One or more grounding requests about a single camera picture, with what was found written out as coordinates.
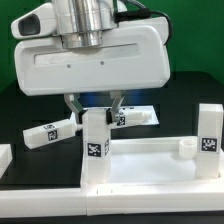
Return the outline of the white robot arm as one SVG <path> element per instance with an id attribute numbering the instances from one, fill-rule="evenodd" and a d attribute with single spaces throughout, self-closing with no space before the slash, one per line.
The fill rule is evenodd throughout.
<path id="1" fill-rule="evenodd" d="M 51 0 L 16 19 L 17 80 L 27 95 L 62 94 L 76 113 L 78 95 L 108 91 L 116 122 L 125 90 L 158 88 L 170 77 L 167 15 L 122 0 Z"/>

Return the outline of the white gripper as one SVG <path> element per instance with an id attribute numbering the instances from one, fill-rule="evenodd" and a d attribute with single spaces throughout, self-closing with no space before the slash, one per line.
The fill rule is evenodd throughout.
<path id="1" fill-rule="evenodd" d="M 169 19 L 122 3 L 45 3 L 11 24 L 20 89 L 65 94 L 80 123 L 80 94 L 111 91 L 108 124 L 119 120 L 123 90 L 158 88 L 170 77 Z"/>

